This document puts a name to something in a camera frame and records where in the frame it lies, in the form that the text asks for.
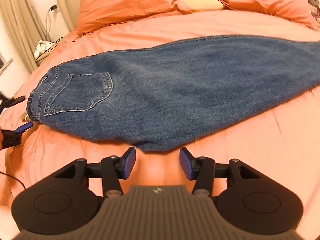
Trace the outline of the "beige curtain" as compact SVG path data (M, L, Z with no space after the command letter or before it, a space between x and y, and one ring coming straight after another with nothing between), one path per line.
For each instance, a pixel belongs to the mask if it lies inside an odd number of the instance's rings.
M31 0L1 0L1 18L24 67L32 73L38 67L36 46L46 33Z

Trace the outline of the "purple plush bear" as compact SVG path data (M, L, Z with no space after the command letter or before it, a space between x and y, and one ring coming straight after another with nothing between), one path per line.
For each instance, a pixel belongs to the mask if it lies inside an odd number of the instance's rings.
M308 0L311 15L315 18L317 23L320 21L320 8L319 8L319 0Z

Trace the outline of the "yellow cushion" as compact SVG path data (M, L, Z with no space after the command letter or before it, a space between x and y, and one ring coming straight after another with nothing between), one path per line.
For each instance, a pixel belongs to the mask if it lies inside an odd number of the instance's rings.
M184 2L192 12L223 10L224 5L218 0L180 0Z

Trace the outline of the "left bedside table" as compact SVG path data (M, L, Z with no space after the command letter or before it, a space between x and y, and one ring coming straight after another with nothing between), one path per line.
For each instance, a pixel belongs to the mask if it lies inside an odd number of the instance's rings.
M60 40L55 41L53 43L56 43L56 45L51 50L49 50L48 52L45 52L38 59L35 60L37 66L40 66L40 64L49 56L49 54L53 51L53 49L60 43Z

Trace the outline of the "white cloth on nightstand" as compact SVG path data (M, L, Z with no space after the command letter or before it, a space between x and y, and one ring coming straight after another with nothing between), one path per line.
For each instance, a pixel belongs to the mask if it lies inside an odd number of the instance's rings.
M51 50L55 45L56 43L50 41L39 40L34 52L34 59L38 59L42 54Z

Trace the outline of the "left orange pillow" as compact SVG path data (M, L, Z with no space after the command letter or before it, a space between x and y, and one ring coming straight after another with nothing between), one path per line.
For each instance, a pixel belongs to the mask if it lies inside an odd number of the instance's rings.
M181 0L80 0L78 35L117 24L162 13L190 14Z

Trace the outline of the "blue denim jeans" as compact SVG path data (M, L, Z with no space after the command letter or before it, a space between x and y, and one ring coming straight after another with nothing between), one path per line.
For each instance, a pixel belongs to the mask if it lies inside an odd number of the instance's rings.
M116 50L51 68L31 120L88 140L168 151L319 85L319 43L207 36Z

